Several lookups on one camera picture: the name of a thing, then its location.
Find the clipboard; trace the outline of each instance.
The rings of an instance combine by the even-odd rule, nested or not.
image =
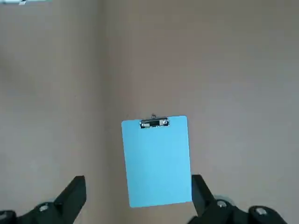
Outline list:
[[[130,207],[192,200],[186,116],[121,123]]]

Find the wall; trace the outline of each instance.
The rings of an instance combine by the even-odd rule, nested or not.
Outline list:
[[[296,223],[299,5],[101,6],[0,7],[0,209],[22,214],[85,174],[81,223],[186,223],[191,203],[128,206],[120,124],[154,112],[188,116],[192,172],[212,192]]]
[[[186,223],[191,203],[130,209],[121,121],[189,118],[192,172],[237,206],[297,222],[298,9],[294,2],[109,0],[109,156],[125,223]]]
[[[102,10],[97,0],[0,6],[0,210],[21,215],[85,175],[78,223],[114,223]]]

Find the white object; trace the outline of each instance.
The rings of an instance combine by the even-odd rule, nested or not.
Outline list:
[[[0,4],[25,5],[26,2],[46,1],[46,0],[0,0]]]

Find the screw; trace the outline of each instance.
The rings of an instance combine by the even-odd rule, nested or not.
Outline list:
[[[267,215],[267,211],[263,208],[256,208],[256,212],[261,216]]]
[[[41,207],[39,207],[39,211],[43,212],[43,211],[46,211],[48,208],[49,208],[48,204],[44,204]]]
[[[224,201],[217,201],[217,205],[220,207],[220,208],[225,208],[227,205]]]

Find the clipboard clip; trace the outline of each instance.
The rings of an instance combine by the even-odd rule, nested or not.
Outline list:
[[[151,128],[169,126],[169,120],[167,117],[157,118],[156,115],[152,114],[151,119],[141,120],[139,122],[140,128]]]

